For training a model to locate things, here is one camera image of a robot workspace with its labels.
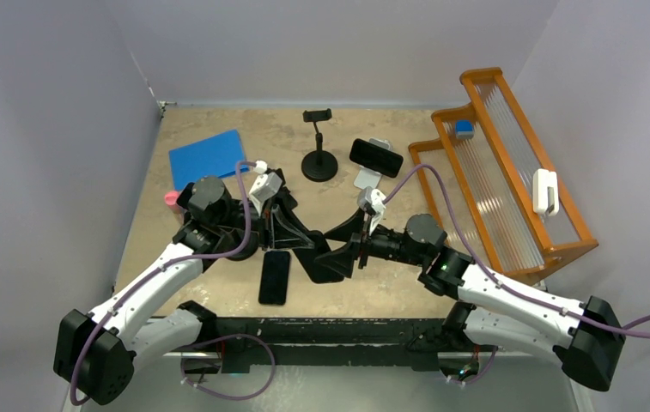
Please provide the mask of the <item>black round-base pole stand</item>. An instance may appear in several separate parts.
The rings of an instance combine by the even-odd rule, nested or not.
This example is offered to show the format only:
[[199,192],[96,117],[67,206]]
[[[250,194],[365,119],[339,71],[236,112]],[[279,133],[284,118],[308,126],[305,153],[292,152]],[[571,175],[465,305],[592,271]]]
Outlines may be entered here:
[[301,162],[301,171],[307,179],[313,182],[322,183],[333,179],[337,174],[337,159],[331,152],[323,149],[324,137],[317,126],[318,122],[328,121],[331,117],[330,108],[302,113],[303,121],[313,125],[316,149],[304,156]]

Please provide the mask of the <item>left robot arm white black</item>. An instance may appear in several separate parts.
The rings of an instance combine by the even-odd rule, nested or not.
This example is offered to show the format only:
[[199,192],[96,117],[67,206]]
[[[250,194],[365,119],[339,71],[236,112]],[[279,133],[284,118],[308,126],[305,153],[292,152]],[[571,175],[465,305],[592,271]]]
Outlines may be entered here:
[[178,195],[184,221],[162,254],[120,292],[93,309],[69,311],[58,327],[53,370],[69,383],[73,406],[105,405],[149,359],[190,345],[216,342],[216,316],[186,303],[154,321],[162,305],[214,263],[241,261],[256,250],[292,251],[316,284],[342,281],[321,258],[329,246],[294,213],[296,201],[279,171],[261,172],[235,199],[215,176],[191,182]]

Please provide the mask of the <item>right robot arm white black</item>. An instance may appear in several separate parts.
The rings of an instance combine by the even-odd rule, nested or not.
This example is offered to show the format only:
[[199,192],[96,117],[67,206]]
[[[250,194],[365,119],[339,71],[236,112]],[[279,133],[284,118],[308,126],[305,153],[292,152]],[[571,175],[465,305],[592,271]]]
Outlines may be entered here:
[[442,329],[455,349],[469,343],[511,347],[559,365],[573,381],[608,391],[626,341],[611,305],[555,296],[482,269],[475,259],[446,245],[446,233],[430,214],[413,215],[403,232],[357,210],[325,234],[343,246],[314,261],[351,277],[369,258],[418,266],[418,280],[431,293],[456,300]]

